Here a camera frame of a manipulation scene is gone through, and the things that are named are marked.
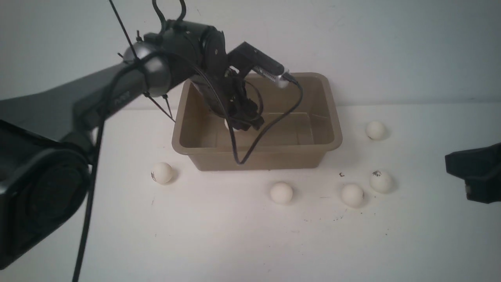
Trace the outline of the black robot arm viewer left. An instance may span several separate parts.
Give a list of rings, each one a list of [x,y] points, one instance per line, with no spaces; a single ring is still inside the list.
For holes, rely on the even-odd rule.
[[[245,97],[249,71],[283,66],[243,42],[226,52],[222,31],[169,20],[138,36],[122,62],[37,94],[1,101],[1,269],[69,220],[95,185],[99,142],[92,131],[141,95],[190,79],[234,128],[263,124]]]

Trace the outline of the black gripper viewer left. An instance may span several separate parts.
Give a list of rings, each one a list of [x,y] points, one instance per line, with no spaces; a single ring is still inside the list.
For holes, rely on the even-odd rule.
[[[265,123],[258,105],[249,99],[245,89],[245,79],[231,69],[222,77],[195,68],[194,86],[209,111],[219,118],[228,119],[227,126],[235,131],[259,130]]]

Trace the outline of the black gripper viewer right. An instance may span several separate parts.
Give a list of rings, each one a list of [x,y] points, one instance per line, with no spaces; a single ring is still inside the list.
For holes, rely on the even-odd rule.
[[[446,171],[465,182],[469,201],[501,201],[501,144],[452,152],[444,157]]]

